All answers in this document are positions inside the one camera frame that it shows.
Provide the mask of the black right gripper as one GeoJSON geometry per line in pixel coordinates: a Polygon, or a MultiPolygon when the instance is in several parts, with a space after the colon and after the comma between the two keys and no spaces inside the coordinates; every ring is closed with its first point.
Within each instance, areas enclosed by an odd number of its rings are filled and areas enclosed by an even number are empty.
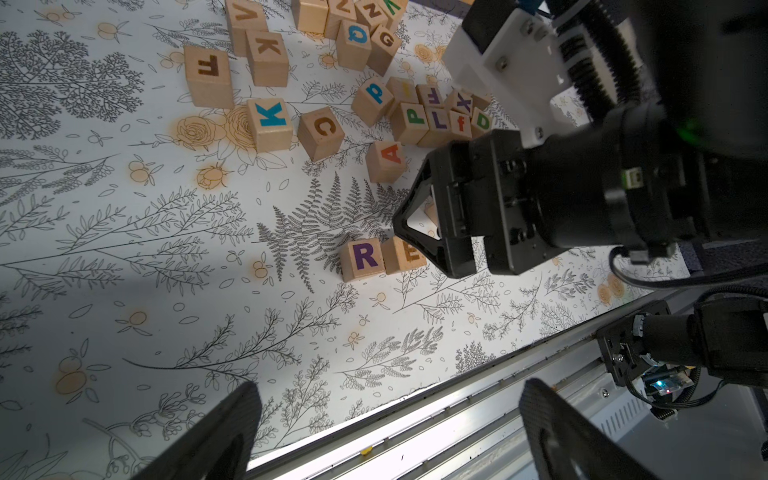
{"type": "Polygon", "coordinates": [[[474,237],[498,275],[580,247],[615,246],[647,265],[673,252],[669,195],[654,174],[678,162],[673,146],[658,104],[618,108],[533,149],[511,130],[448,143],[424,158],[394,234],[451,279],[477,272],[474,237]]]}

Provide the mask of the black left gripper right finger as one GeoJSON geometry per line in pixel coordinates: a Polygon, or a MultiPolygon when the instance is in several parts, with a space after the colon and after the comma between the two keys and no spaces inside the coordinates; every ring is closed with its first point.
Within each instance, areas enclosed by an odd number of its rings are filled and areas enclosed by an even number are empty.
{"type": "Polygon", "coordinates": [[[525,382],[519,410],[541,479],[656,477],[539,379],[525,382]]]}

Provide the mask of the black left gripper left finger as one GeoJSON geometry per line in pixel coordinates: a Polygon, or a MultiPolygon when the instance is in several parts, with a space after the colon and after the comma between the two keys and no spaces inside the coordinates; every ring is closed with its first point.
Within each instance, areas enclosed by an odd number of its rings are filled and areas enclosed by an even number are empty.
{"type": "Polygon", "coordinates": [[[261,414],[258,386],[246,382],[135,477],[242,479],[261,414]]]}

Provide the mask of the green D letter block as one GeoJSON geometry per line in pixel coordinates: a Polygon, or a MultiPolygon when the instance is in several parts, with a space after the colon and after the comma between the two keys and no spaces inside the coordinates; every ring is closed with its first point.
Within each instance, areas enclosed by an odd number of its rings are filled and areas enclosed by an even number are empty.
{"type": "Polygon", "coordinates": [[[494,119],[489,116],[484,110],[480,108],[474,108],[471,116],[471,134],[472,138],[479,138],[488,132],[490,132],[494,125],[494,119]]]}

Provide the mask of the brown E letter block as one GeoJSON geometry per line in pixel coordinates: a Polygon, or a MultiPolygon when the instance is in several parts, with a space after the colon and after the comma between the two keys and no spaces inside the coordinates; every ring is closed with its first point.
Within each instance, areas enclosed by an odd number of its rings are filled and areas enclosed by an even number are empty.
{"type": "Polygon", "coordinates": [[[426,258],[412,245],[394,236],[382,244],[387,275],[418,269],[427,265],[426,258]]]}

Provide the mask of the purple R letter block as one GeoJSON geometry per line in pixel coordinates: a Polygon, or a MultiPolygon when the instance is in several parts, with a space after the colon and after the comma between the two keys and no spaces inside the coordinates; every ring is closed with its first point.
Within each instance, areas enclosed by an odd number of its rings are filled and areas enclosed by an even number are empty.
{"type": "Polygon", "coordinates": [[[340,262],[345,283],[385,272],[381,242],[375,238],[345,243],[340,251],[340,262]]]}

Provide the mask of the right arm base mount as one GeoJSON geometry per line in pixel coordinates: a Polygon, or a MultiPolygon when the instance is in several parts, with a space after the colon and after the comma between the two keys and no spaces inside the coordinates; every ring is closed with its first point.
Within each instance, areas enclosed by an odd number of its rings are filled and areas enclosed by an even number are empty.
{"type": "Polygon", "coordinates": [[[689,332],[689,315],[674,315],[663,300],[650,301],[595,334],[614,383],[664,420],[710,402],[715,392],[693,397],[704,367],[689,332]]]}

